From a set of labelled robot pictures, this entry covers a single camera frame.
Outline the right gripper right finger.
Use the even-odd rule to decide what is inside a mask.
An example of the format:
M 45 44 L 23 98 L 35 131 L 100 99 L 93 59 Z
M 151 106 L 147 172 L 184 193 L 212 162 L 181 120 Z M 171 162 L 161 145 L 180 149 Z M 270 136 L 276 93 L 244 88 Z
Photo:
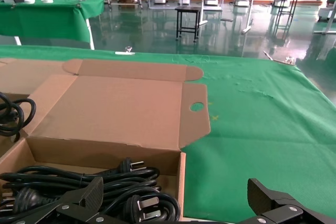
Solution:
M 335 224 L 335 219 L 311 210 L 290 194 L 271 190 L 259 180 L 247 182 L 247 200 L 254 217 L 241 223 Z

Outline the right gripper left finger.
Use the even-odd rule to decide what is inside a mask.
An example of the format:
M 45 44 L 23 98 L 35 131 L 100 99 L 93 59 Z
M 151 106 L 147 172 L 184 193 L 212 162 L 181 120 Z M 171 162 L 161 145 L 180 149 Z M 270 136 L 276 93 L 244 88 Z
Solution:
M 68 191 L 45 206 L 1 217 L 1 223 L 124 223 L 98 211 L 102 200 L 103 179 L 96 177 L 85 188 Z

